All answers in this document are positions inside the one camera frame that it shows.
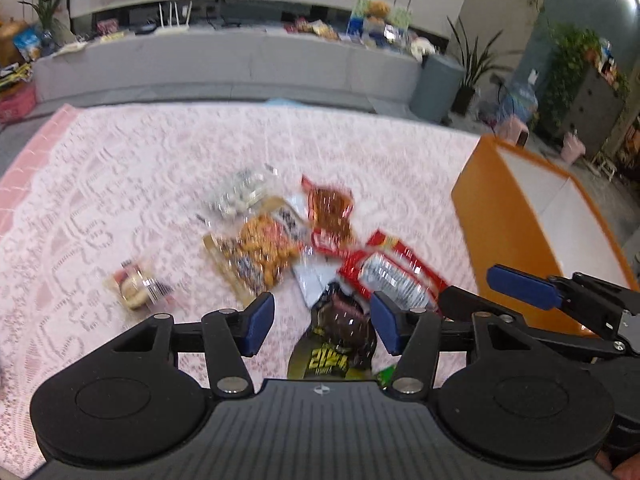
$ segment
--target pink container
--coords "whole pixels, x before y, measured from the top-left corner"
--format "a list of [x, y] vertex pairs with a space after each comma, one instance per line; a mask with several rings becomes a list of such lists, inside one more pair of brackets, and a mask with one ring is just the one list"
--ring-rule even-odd
[[560, 152], [560, 158], [567, 164], [573, 164], [579, 157], [586, 153], [584, 144], [577, 136], [571, 133], [567, 133], [564, 136], [564, 145], [562, 146], [562, 152]]
[[36, 87], [27, 83], [7, 99], [0, 100], [0, 123], [19, 121], [36, 107]]
[[512, 115], [500, 123], [495, 134], [511, 146], [524, 146], [529, 138], [529, 127]]

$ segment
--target water bottle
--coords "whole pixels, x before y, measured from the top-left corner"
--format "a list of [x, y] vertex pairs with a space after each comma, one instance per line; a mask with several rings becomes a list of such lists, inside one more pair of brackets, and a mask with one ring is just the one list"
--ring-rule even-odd
[[506, 85], [507, 95], [500, 101], [496, 114], [498, 124], [512, 115], [515, 115], [524, 124], [529, 122], [538, 109], [538, 98], [533, 89], [537, 80], [538, 72], [532, 70], [526, 83], [512, 81]]

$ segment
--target pink tablecloth edge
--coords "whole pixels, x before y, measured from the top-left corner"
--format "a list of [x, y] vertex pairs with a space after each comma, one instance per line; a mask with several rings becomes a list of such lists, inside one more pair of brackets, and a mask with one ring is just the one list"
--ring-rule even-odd
[[49, 161], [49, 153], [80, 112], [71, 105], [60, 108], [0, 178], [0, 239], [12, 227], [14, 210], [30, 192], [33, 176]]

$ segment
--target metal screw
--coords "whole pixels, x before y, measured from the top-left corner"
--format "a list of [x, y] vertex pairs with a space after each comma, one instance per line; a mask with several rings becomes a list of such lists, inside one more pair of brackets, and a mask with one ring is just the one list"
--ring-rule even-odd
[[218, 381], [218, 389], [226, 394], [239, 394], [244, 392], [247, 386], [249, 383], [242, 377], [225, 377]]
[[401, 394], [416, 394], [424, 388], [422, 381], [413, 377], [400, 377], [394, 381], [392, 386]]

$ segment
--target black snack bag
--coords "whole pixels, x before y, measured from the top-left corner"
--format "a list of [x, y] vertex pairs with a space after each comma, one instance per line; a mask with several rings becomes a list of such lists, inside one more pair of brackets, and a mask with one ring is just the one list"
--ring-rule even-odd
[[311, 325], [293, 349], [287, 378], [370, 380], [376, 341], [360, 304], [331, 282], [311, 309]]

